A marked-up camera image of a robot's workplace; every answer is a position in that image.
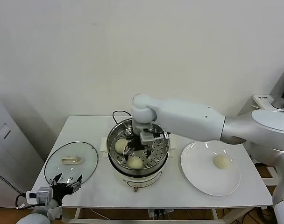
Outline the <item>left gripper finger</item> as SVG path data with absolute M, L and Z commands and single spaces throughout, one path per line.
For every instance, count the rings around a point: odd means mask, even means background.
M 69 187 L 71 189 L 80 189 L 81 188 L 81 184 L 82 184 L 82 175 L 80 175 L 79 178 L 75 182 L 71 183 L 69 185 Z
M 49 185 L 50 186 L 56 186 L 58 184 L 61 184 L 59 181 L 61 179 L 62 173 L 57 174 L 53 179 L 50 179 Z

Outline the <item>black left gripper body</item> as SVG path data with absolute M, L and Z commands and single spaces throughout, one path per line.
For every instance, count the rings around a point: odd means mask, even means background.
M 64 198 L 66 195 L 73 193 L 73 187 L 67 183 L 57 183 L 52 186 L 53 198 Z

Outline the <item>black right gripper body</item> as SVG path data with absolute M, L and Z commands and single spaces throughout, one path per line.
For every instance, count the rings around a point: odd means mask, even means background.
M 142 145 L 139 136 L 131 136 L 128 139 L 128 148 L 134 151 L 142 151 L 145 150 L 145 146 Z

